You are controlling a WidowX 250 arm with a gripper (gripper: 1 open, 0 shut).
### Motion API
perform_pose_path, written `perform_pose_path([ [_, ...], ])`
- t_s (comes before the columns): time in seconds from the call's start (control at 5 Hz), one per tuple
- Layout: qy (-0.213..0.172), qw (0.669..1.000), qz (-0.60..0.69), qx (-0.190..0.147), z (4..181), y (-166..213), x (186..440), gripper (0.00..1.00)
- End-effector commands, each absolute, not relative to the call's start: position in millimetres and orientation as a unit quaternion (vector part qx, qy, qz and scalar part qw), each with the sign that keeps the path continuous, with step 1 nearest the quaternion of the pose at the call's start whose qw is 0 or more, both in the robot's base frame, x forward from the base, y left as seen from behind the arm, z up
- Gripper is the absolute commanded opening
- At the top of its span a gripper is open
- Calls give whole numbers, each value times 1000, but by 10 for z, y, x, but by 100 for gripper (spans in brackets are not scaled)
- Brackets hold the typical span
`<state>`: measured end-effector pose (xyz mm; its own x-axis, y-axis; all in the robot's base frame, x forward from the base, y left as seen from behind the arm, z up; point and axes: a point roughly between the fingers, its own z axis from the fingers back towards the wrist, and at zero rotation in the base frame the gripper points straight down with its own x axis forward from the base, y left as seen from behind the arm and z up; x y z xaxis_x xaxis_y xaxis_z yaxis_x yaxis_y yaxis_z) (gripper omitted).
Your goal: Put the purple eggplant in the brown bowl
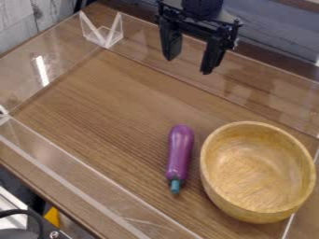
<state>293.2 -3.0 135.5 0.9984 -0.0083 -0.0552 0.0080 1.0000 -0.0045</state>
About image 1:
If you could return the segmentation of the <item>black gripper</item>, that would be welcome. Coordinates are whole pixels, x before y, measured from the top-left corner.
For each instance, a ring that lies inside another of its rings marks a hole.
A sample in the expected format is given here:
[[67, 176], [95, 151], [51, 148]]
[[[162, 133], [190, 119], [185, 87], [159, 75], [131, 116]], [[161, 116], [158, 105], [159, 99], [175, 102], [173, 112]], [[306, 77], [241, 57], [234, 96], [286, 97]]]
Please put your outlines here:
[[[225, 9], [225, 0], [158, 0], [158, 3], [161, 16], [189, 23], [199, 30], [215, 31], [218, 27], [226, 27], [231, 30], [233, 38], [237, 38], [243, 21]], [[179, 25], [159, 18], [159, 36], [163, 56], [173, 61], [182, 49]], [[205, 75], [210, 75], [219, 67], [227, 46], [229, 42], [222, 36], [213, 35], [209, 38], [201, 64]]]

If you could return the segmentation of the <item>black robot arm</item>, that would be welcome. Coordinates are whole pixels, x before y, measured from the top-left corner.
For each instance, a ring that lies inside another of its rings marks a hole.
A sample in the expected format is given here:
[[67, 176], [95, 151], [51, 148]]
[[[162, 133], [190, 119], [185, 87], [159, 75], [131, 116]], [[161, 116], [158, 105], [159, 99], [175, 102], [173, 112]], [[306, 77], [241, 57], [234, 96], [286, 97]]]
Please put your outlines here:
[[166, 60], [173, 61], [181, 55], [185, 35], [199, 38], [207, 43], [201, 72], [210, 75], [227, 50], [238, 46], [242, 20], [223, 9], [225, 0], [158, 0], [158, 3], [157, 22]]

